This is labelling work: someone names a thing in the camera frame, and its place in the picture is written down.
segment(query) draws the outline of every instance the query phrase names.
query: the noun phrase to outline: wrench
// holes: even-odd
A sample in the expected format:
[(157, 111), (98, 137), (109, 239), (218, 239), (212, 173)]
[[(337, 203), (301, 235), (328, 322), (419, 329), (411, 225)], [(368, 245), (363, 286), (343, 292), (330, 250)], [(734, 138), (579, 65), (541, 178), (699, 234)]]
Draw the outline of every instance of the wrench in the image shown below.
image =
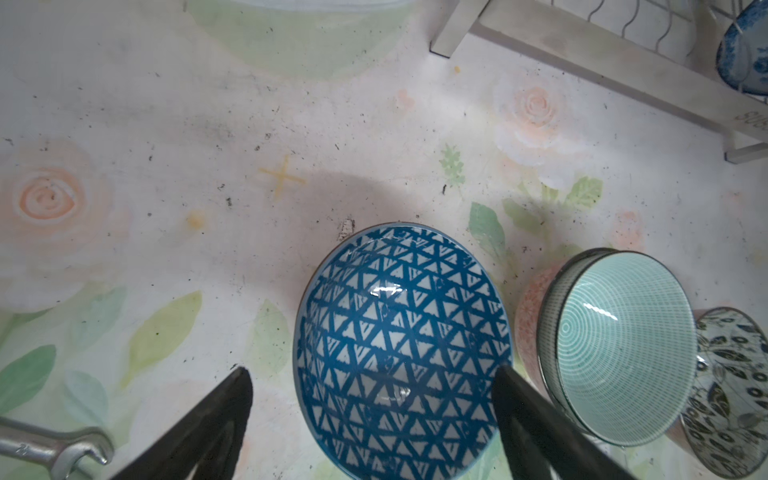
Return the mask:
[(60, 433), (0, 417), (0, 455), (42, 465), (52, 480), (67, 480), (86, 455), (108, 464), (114, 447), (95, 427)]

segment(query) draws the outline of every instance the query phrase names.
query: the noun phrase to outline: yellow cross mark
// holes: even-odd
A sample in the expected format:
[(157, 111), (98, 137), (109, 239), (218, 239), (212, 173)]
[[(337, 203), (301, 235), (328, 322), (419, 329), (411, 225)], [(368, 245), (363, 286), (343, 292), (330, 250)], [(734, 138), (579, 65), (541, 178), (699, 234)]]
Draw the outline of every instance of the yellow cross mark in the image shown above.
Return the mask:
[(274, 175), (275, 177), (277, 177), (277, 186), (275, 187), (275, 200), (280, 198), (280, 193), (283, 191), (283, 182), (286, 179), (299, 182), (302, 185), (306, 185), (306, 180), (304, 180), (303, 178), (299, 178), (299, 177), (295, 177), (293, 175), (287, 174), (286, 173), (287, 169), (288, 169), (288, 155), (286, 155), (285, 158), (283, 159), (283, 167), (278, 172), (259, 167), (259, 172), (263, 174)]

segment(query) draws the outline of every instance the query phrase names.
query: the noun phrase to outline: dish rack frame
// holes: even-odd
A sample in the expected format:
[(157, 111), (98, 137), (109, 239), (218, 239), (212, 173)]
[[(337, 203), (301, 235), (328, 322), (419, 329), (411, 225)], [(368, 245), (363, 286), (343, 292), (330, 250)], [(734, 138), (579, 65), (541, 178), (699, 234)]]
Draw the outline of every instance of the dish rack frame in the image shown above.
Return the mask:
[[(547, 5), (537, 0), (458, 0), (429, 49), (449, 58), (472, 28), (483, 38), (723, 133), (723, 157), (732, 164), (768, 158), (768, 97), (744, 94), (722, 82), (714, 71), (699, 73), (659, 53), (673, 17), (684, 18), (671, 7), (670, 0), (634, 0), (634, 16), (621, 29), (621, 35), (591, 21), (606, 0), (601, 0), (586, 19), (558, 7), (556, 2), (560, 1), (550, 0)], [(703, 1), (713, 18), (728, 22), (735, 21), (743, 10), (742, 0), (730, 0), (731, 12), (710, 4), (711, 0)], [(627, 27), (637, 19), (641, 2), (668, 15), (667, 29), (654, 49), (624, 37)], [(691, 52), (703, 40), (698, 38), (695, 23), (694, 32)], [(743, 137), (734, 140), (737, 136), (733, 132), (748, 137), (746, 142)], [(735, 148), (735, 141), (751, 144)]]

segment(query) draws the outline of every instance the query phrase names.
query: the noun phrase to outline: mint green striped bowl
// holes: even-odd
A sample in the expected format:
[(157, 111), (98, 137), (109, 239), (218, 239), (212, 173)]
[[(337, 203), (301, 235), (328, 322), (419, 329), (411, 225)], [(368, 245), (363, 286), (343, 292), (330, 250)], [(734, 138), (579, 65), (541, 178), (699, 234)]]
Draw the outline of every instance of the mint green striped bowl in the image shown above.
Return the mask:
[(685, 292), (642, 253), (593, 255), (572, 269), (553, 282), (539, 320), (547, 387), (598, 438), (648, 443), (672, 425), (694, 382), (696, 331)]

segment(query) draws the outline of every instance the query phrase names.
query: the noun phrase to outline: white dish rack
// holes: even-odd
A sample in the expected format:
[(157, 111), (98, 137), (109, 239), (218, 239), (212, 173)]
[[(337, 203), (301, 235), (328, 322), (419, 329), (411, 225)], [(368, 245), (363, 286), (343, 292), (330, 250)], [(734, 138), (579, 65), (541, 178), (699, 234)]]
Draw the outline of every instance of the white dish rack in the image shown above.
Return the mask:
[(474, 25), (501, 45), (723, 132), (725, 160), (740, 164), (768, 157), (768, 98), (726, 85), (715, 56), (745, 7), (741, 0), (459, 0), (430, 50), (450, 57)]

